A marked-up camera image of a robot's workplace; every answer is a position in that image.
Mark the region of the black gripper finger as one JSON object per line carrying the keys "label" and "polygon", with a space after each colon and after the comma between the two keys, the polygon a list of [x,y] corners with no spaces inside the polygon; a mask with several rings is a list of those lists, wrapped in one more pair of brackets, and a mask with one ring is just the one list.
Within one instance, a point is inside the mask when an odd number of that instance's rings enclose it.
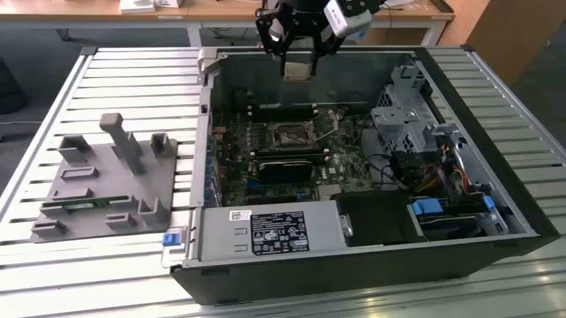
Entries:
{"label": "black gripper finger", "polygon": [[337,54],[345,37],[337,36],[330,25],[322,22],[310,22],[310,33],[314,42],[310,61],[310,75],[315,76],[319,58]]}
{"label": "black gripper finger", "polygon": [[[282,27],[278,40],[273,39],[270,33],[270,29],[275,26],[275,23],[279,23],[279,26]],[[290,30],[290,18],[286,16],[286,9],[257,9],[255,26],[265,52],[278,56],[281,59],[279,75],[285,77],[285,64],[287,61],[287,49],[290,47],[290,37],[287,36]]]}

